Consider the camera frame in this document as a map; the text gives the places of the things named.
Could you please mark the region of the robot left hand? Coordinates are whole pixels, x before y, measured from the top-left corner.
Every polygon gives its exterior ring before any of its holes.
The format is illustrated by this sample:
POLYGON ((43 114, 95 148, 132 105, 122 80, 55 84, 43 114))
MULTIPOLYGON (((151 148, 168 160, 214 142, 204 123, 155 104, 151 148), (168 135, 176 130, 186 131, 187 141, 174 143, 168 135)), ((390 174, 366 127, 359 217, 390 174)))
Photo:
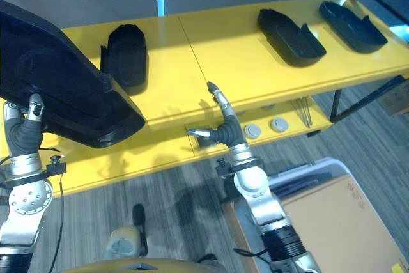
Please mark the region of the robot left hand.
POLYGON ((37 93, 30 96, 25 116, 18 105, 11 102, 4 103, 4 132, 11 159, 38 153, 43 140, 44 110, 43 100, 37 93))

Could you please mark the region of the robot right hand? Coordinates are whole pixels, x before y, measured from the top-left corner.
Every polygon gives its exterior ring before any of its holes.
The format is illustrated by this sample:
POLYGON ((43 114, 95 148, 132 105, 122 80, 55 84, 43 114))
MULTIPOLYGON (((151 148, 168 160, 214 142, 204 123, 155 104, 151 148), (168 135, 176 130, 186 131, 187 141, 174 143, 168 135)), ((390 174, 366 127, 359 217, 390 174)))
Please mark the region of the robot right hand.
POLYGON ((254 156, 245 140, 239 119, 232 108, 229 100, 219 87, 208 81, 208 91, 214 101, 219 105, 224 122, 217 129, 188 129, 187 134, 199 139, 207 139, 226 145, 234 161, 252 159, 254 156))

